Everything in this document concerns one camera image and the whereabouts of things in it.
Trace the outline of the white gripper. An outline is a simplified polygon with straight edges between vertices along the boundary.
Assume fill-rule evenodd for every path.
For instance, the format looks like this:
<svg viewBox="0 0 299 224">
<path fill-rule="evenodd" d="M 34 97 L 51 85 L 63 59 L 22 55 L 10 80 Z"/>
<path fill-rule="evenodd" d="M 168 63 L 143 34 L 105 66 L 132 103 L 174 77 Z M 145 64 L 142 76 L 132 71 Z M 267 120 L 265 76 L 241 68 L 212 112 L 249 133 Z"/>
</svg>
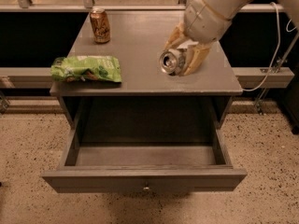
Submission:
<svg viewBox="0 0 299 224">
<path fill-rule="evenodd" d="M 192 0 L 184 12 L 184 23 L 176 25 L 168 37 L 164 50 L 178 49 L 189 39 L 198 41 L 197 45 L 189 45 L 186 52 L 185 64 L 181 74 L 183 76 L 194 73 L 207 57 L 212 42 L 222 38 L 232 24 L 216 12 L 205 0 Z"/>
</svg>

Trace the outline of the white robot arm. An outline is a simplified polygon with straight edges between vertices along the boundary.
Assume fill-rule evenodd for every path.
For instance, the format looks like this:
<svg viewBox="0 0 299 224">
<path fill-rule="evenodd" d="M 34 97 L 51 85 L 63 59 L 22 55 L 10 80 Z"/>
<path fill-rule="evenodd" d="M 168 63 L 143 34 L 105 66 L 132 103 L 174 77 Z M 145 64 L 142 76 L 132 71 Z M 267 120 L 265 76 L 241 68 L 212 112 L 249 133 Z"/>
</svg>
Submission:
<svg viewBox="0 0 299 224">
<path fill-rule="evenodd" d="M 187 76 L 205 60 L 211 47 L 226 33 L 239 10 L 253 0 L 192 0 L 173 30 L 160 64 L 169 75 Z M 277 0 L 299 26 L 299 0 Z"/>
</svg>

